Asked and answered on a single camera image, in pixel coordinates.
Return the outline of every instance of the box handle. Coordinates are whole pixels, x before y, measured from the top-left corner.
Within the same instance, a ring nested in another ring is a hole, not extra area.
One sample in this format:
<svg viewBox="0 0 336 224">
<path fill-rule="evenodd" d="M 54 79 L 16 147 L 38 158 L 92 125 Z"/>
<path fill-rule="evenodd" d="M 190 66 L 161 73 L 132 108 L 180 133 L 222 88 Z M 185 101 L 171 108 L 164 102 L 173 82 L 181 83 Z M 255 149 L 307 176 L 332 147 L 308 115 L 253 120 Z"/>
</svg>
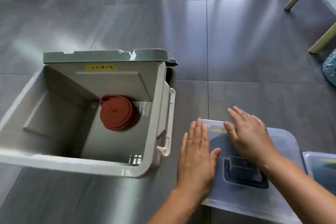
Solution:
<svg viewBox="0 0 336 224">
<path fill-rule="evenodd" d="M 168 157 L 170 155 L 171 134 L 173 131 L 175 94 L 176 94 L 175 90 L 173 88 L 170 88 L 169 112 L 168 112 L 168 123 L 167 123 L 165 146 L 164 147 L 156 146 L 157 150 L 165 157 Z"/>
</svg>

